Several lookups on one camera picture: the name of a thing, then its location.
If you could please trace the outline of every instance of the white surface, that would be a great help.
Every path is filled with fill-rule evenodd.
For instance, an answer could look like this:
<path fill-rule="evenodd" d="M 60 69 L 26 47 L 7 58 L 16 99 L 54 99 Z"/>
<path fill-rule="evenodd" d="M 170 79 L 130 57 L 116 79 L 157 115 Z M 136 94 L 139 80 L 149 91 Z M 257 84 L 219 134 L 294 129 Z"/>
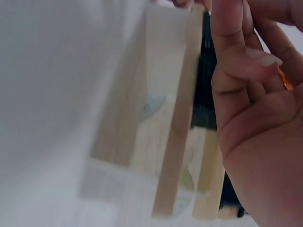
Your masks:
<path fill-rule="evenodd" d="M 107 201 L 80 196 L 98 113 L 145 4 L 0 1 L 0 226 L 253 226 L 251 220 L 200 223 L 190 218 L 190 209 L 174 220 L 151 220 L 152 197 L 128 179 L 100 171 L 92 176 L 106 179 L 99 186 Z M 302 36 L 285 30 L 303 52 Z M 169 50 L 166 44 L 155 52 Z M 171 67 L 179 51 L 156 62 L 154 70 L 166 61 Z"/>

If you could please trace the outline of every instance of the wooden slat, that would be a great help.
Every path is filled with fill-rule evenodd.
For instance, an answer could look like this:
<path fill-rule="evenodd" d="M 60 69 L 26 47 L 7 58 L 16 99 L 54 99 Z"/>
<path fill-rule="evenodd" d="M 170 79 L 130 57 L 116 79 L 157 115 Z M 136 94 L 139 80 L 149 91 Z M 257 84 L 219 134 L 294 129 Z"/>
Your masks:
<path fill-rule="evenodd" d="M 157 217 L 171 217 L 174 211 L 192 117 L 204 10 L 203 5 L 194 4 L 188 24 L 187 47 L 183 68 L 153 207 L 153 216 Z"/>
<path fill-rule="evenodd" d="M 230 220 L 238 218 L 239 208 L 223 207 L 218 212 L 218 219 Z"/>
<path fill-rule="evenodd" d="M 217 133 L 208 131 L 201 164 L 198 192 L 193 217 L 199 220 L 215 220 L 218 216 L 225 169 L 222 154 L 217 145 Z"/>
<path fill-rule="evenodd" d="M 120 62 L 91 157 L 129 167 L 146 94 L 146 15 Z"/>

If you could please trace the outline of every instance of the skin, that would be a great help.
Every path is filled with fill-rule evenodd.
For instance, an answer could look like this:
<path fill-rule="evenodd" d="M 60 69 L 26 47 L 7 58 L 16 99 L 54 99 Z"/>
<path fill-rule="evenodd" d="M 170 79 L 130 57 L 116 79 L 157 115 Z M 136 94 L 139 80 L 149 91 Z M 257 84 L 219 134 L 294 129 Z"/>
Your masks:
<path fill-rule="evenodd" d="M 212 87 L 223 164 L 234 189 L 261 227 L 303 226 L 303 56 L 276 21 L 303 32 L 302 0 L 213 0 L 218 64 Z M 258 31 L 278 64 L 265 66 Z"/>

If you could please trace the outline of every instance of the finger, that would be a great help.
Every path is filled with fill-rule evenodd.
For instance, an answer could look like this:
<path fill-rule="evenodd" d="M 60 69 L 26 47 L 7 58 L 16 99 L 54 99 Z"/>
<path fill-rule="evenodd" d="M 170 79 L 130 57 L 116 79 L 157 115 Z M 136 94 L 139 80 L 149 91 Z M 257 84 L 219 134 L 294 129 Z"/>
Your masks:
<path fill-rule="evenodd" d="M 172 3 L 174 3 L 174 6 L 178 8 L 187 8 L 191 3 L 191 0 L 170 0 L 170 1 L 172 1 Z"/>
<path fill-rule="evenodd" d="M 283 61 L 281 69 L 290 82 L 297 86 L 303 82 L 303 56 L 296 50 L 276 22 L 260 17 L 254 18 L 261 38 L 275 56 Z"/>
<path fill-rule="evenodd" d="M 246 90 L 250 98 L 250 104 L 254 104 L 266 95 L 265 89 L 260 82 L 249 81 L 246 84 Z"/>
<path fill-rule="evenodd" d="M 248 0 L 252 13 L 288 25 L 303 32 L 302 0 Z"/>
<path fill-rule="evenodd" d="M 250 48 L 263 50 L 261 42 L 257 34 L 255 33 L 255 27 L 250 12 L 250 6 L 246 0 L 243 1 L 243 7 L 244 7 L 244 12 L 243 12 L 242 31 L 243 31 L 245 44 Z M 248 97 L 250 98 L 251 104 L 255 103 L 256 101 L 258 101 L 259 99 L 261 99 L 263 96 L 266 95 L 265 89 L 263 88 L 260 82 L 249 81 L 246 84 L 246 90 Z"/>
<path fill-rule="evenodd" d="M 250 12 L 250 6 L 247 3 L 247 1 L 244 1 L 244 16 L 243 16 L 243 26 L 242 26 L 242 30 L 243 30 L 243 35 L 244 35 L 244 39 L 245 39 L 245 44 L 253 49 L 258 49 L 258 50 L 263 50 L 262 44 L 259 40 L 259 37 L 257 36 L 256 32 L 255 32 L 255 27 L 254 27 L 254 23 L 253 23 L 253 19 L 252 19 L 252 15 Z M 256 85 L 256 83 L 254 83 L 254 85 L 250 85 L 249 86 L 249 94 L 253 94 L 254 95 L 254 99 L 255 96 L 258 96 L 259 98 L 262 97 L 262 95 L 265 95 L 266 93 L 272 93 L 272 92 L 277 92 L 280 90 L 284 90 L 284 84 L 281 81 L 281 79 L 276 76 L 274 78 L 272 78 L 270 81 L 265 81 L 263 82 L 263 89 L 261 89 L 261 85 Z"/>
<path fill-rule="evenodd" d="M 276 76 L 281 60 L 263 51 L 238 45 L 221 53 L 215 69 L 212 89 L 217 129 L 250 106 L 245 89 L 247 81 L 264 81 Z"/>
<path fill-rule="evenodd" d="M 211 29 L 216 55 L 234 45 L 245 45 L 243 0 L 213 0 Z"/>

